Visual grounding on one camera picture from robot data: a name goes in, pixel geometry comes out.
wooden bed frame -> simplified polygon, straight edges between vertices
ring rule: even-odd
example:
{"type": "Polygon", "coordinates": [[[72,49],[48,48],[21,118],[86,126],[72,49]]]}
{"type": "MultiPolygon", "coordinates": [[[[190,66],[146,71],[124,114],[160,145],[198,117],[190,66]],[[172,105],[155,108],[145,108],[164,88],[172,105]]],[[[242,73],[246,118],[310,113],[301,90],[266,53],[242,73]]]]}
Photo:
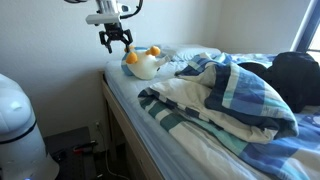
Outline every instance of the wooden bed frame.
{"type": "Polygon", "coordinates": [[[115,160],[117,157],[116,146],[121,141],[121,134],[123,133],[126,140],[127,160],[132,178],[139,180],[164,179],[139,134],[131,124],[126,112],[110,90],[103,71],[100,71],[100,77],[103,96],[106,100],[106,124],[109,130],[108,144],[111,159],[115,160]]]}

